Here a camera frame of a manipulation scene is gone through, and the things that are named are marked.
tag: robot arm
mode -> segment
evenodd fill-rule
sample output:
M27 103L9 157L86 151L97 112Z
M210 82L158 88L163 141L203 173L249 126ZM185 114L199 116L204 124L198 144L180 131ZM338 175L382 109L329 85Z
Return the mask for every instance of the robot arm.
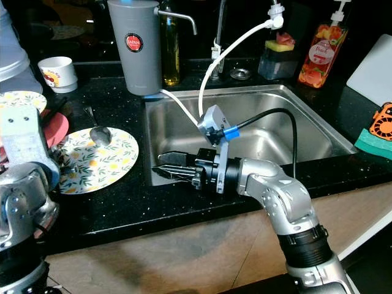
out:
M223 188L235 189L255 198L267 212L286 257L287 271L301 293L353 294L306 188L274 162L227 159L227 139L238 136L229 127L214 105L202 117L199 130L213 146L224 143L223 154L213 149L200 149L197 156L172 151L161 154L162 165L153 170L165 178L189 181L197 189L217 193L223 193Z
M0 113L0 135L9 159L0 175L0 292L43 293L48 265L36 244L59 212L48 196L59 168L49 158L35 107Z
M272 162L243 159L241 165L237 191L264 207L300 292L353 293L305 187Z

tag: red logo label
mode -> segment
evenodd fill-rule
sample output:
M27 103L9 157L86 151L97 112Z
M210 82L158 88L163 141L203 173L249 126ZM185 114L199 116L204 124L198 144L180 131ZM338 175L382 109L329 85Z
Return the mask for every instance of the red logo label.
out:
M132 52L139 52L143 48L143 41L141 37L136 34L128 34L125 37L125 43Z

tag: small container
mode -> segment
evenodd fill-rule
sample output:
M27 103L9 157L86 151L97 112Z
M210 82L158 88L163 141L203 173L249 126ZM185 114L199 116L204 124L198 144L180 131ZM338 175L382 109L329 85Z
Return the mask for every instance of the small container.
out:
M0 1L0 92L32 91L42 93L27 53L19 45L8 11Z
M296 50L275 52L265 48L258 65L258 74L267 80L291 78L298 65L299 55Z
M55 93L68 93L78 88L78 77L72 59L55 56L38 62L43 79Z

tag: pink plate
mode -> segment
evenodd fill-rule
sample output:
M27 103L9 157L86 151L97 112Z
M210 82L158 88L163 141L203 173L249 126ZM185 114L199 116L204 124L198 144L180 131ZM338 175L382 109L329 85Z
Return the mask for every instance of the pink plate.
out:
M57 112L51 119L49 125L43 129L49 148L53 145L57 145L62 139L64 139L67 135L68 127L68 119L61 113Z
M5 161L6 159L7 159L6 151L4 150L4 147L0 147L0 163Z

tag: black cable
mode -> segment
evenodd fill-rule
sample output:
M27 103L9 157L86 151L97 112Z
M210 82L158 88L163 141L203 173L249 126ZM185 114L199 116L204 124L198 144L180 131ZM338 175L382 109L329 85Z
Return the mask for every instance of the black cable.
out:
M296 154L297 154L297 131L296 131L296 122L293 114L289 112L285 108L274 108L264 112L259 113L258 115L254 116L253 118L249 118L246 121L237 124L237 128L240 129L242 127L247 126L248 124L254 123L256 120L263 118L264 116L270 115L272 113L283 112L286 113L292 122L293 127L293 178L295 178L295 171L296 171Z
M42 237L46 237L48 235L49 231L45 227L37 223L34 223L34 225L42 232Z

